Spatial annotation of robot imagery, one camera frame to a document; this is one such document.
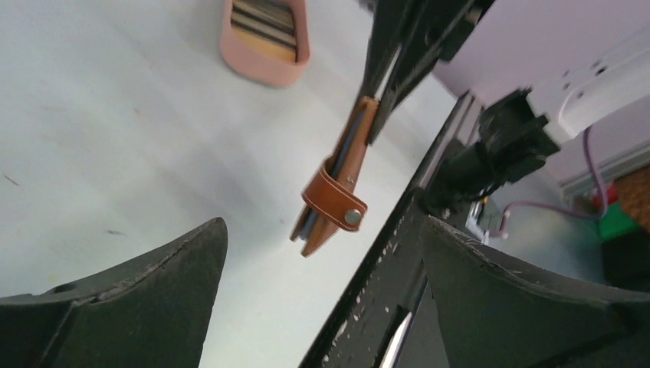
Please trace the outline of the brown leather card holder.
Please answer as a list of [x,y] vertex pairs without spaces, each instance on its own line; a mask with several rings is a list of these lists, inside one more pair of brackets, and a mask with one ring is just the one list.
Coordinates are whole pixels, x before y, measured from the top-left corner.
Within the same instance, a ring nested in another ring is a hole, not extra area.
[[305,258],[337,231],[358,232],[367,204],[354,190],[368,148],[379,101],[362,97],[353,108],[332,153],[321,163],[301,197],[305,203],[290,240],[303,241]]

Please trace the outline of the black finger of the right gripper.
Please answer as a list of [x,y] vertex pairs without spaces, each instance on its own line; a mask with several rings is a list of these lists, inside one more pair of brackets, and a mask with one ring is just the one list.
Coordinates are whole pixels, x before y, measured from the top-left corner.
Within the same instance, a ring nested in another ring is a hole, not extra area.
[[414,1],[358,1],[361,9],[373,15],[363,80],[357,99],[374,97],[388,72],[412,20]]
[[369,132],[374,143],[389,116],[432,72],[449,62],[494,4],[492,0],[413,0],[406,38],[392,58],[375,97],[379,107]]

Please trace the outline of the pink oval tray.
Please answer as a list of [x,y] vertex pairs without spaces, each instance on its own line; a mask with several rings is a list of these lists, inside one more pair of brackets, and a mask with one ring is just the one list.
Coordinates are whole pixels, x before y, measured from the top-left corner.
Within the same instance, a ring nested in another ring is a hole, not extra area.
[[272,87],[294,84],[311,47],[305,1],[226,1],[220,52],[236,73]]

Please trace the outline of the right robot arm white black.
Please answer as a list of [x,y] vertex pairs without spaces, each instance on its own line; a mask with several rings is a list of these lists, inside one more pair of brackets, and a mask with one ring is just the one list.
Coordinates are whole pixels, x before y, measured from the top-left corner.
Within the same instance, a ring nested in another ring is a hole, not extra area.
[[370,140],[435,76],[479,106],[465,148],[423,176],[430,212],[543,167],[595,123],[649,96],[647,1],[364,1],[373,14],[361,94],[381,93]]

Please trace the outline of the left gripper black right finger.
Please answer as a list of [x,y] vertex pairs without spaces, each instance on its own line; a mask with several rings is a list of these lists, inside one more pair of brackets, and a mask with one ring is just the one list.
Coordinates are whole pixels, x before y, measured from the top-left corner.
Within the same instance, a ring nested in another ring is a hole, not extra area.
[[569,278],[425,216],[420,244],[452,367],[647,367],[649,295]]

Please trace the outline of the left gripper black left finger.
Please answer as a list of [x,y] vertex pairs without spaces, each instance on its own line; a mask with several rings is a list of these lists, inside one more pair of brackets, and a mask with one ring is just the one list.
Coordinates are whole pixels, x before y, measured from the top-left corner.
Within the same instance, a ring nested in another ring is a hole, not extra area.
[[214,218],[43,294],[1,300],[3,367],[197,367],[228,249]]

